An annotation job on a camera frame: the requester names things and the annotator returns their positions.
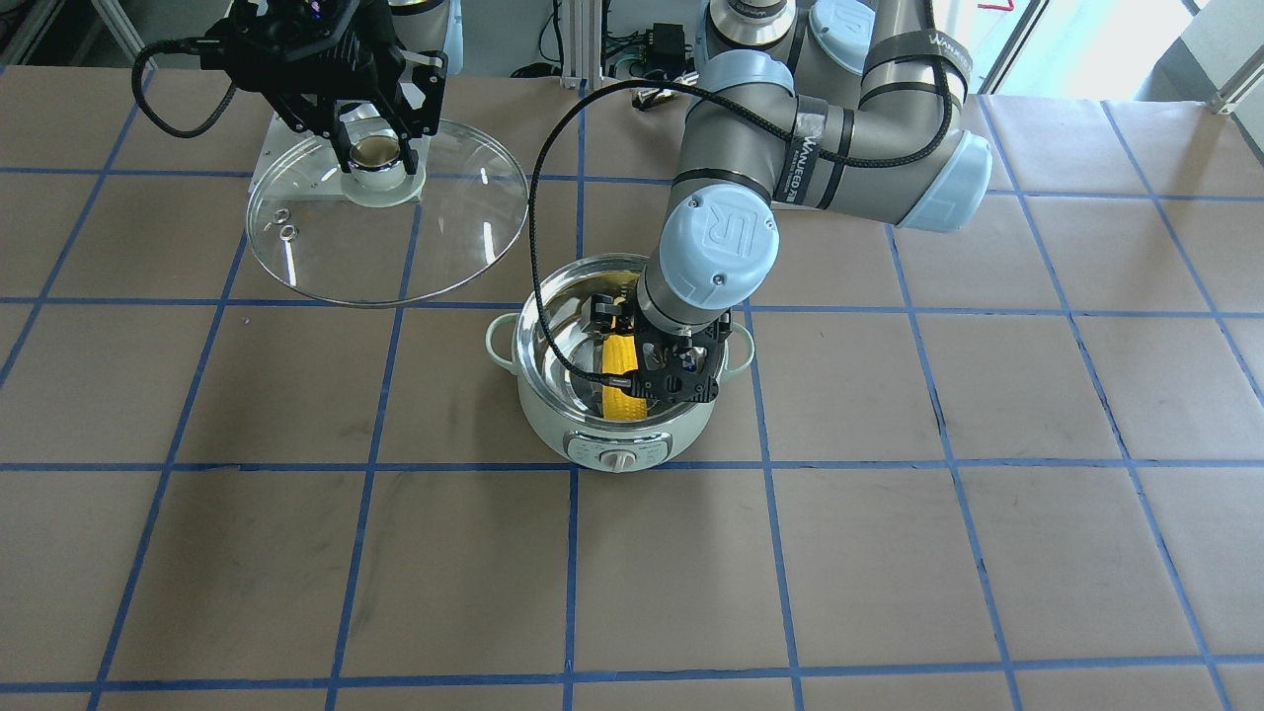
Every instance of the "transparent pot lid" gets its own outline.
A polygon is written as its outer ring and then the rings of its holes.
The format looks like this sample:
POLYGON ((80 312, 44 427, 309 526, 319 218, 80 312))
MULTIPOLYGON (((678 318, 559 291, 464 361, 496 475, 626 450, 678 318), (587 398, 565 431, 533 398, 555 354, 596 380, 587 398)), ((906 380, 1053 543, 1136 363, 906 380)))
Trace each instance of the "transparent pot lid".
POLYGON ((408 176, 383 119, 350 121, 348 133, 350 175, 313 137, 250 194, 250 249, 295 291, 345 306, 432 299, 484 272, 522 232, 527 181, 492 137, 440 121, 411 142, 421 167, 408 176))

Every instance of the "light blue joint cap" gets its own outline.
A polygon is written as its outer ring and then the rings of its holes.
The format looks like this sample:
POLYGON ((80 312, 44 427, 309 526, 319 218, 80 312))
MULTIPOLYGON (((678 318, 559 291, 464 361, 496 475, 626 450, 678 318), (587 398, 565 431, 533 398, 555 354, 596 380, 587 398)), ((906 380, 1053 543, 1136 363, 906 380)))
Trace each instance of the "light blue joint cap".
POLYGON ((811 35, 829 58, 860 76, 865 71, 875 13, 860 0, 817 0, 809 13, 811 35))
POLYGON ((710 13, 710 3, 702 0, 702 14, 698 15, 698 24, 694 25, 694 68, 702 72, 710 59, 710 49, 707 47, 707 19, 710 13))
POLYGON ((447 76, 456 76, 465 68, 465 20, 461 18, 461 0, 447 3, 447 35, 444 38, 447 54, 447 76))
POLYGON ((954 232, 975 216, 992 180, 992 147, 968 130, 962 134, 944 170, 896 226, 954 232))
POLYGON ((755 191, 708 185, 671 211, 659 261, 672 292, 695 309, 714 311, 755 294, 780 244, 772 210, 755 191))
MULTIPOLYGON (((724 91, 743 83, 775 83, 794 96, 794 76, 790 68, 763 52, 755 49, 729 49, 707 62, 698 75, 698 86, 707 91, 724 91)), ((694 97, 689 109, 698 105, 694 97)))

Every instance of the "white pot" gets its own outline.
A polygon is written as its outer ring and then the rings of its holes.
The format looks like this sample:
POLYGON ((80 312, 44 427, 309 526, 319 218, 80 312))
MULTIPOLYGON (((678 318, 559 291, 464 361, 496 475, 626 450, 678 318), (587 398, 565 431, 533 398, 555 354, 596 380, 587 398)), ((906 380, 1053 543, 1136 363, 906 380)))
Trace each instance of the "white pot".
MULTIPOLYGON (((619 286, 640 277, 646 258, 636 254, 602 254, 573 262, 540 285, 550 318, 554 338, 562 352, 592 362, 593 340, 584 334, 583 309, 588 296, 612 294, 619 286)), ((607 420, 592 406, 600 390, 579 381, 579 391, 570 373, 556 361, 542 330, 537 326, 535 296, 521 312, 498 316, 487 328, 484 345, 498 366, 517 376, 518 400, 531 428, 554 452, 571 462, 603 472, 635 472, 647 469, 684 452, 710 419, 714 402, 681 402, 657 405, 643 420, 607 420), (511 358, 495 352, 492 339, 504 324, 516 323, 511 358)), ((733 334, 748 345, 748 357, 739 366, 728 366, 726 344, 720 383, 746 371, 755 359, 755 339, 741 324, 732 324, 733 334)))

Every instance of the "velcro strap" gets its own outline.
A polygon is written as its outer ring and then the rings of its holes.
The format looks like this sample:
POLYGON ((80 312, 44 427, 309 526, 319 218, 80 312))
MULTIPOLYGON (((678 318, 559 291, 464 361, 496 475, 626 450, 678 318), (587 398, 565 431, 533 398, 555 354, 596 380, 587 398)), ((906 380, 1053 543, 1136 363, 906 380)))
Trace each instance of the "velcro strap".
POLYGON ((817 168, 820 156, 820 138, 825 135, 825 116, 829 102, 814 96, 800 96, 794 118, 794 138, 786 144, 786 159, 781 167, 781 180, 777 181, 777 202, 803 205, 808 196, 811 172, 817 168))
POLYGON ((750 3, 743 3, 742 0, 728 0, 728 6, 733 8, 733 11, 743 18, 751 18, 752 20, 762 20, 765 18, 771 18, 772 15, 781 11, 786 6, 786 0, 777 0, 772 5, 766 5, 760 8, 758 5, 751 5, 750 3))
POLYGON ((971 73, 975 71, 975 62, 969 58, 969 51, 938 29, 923 29, 889 37, 878 42, 870 49, 865 58, 865 73, 878 65, 891 61, 908 59, 948 59, 961 78, 969 83, 971 73))

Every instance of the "pot handle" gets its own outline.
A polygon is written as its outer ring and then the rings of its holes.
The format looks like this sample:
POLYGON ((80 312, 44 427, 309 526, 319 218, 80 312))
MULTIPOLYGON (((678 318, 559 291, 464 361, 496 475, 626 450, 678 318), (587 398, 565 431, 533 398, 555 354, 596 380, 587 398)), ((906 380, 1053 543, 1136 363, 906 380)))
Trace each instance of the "pot handle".
POLYGON ((492 345, 492 338, 495 335, 495 331, 501 330, 502 325, 507 324, 511 319, 517 320, 517 311, 512 314, 501 314, 499 316, 492 319, 492 323, 487 326, 487 333, 483 334, 483 348, 487 348, 487 354, 492 357, 492 362, 501 366, 513 376, 518 374, 518 367, 513 363, 513 361, 502 358, 501 354, 495 352, 495 347, 492 345))
POLYGON ((719 377, 717 378, 719 382, 724 382, 742 374, 743 372, 746 372, 747 368, 751 367, 751 363, 755 362, 755 337, 751 335, 751 331, 747 330, 747 328, 743 326, 742 324, 734 323, 732 324, 732 326, 733 326, 733 333, 739 334, 742 337, 742 340, 746 342, 747 356, 746 361, 743 361, 742 364, 737 366, 736 368, 728 367, 728 361, 726 359, 724 368, 719 372, 719 377))

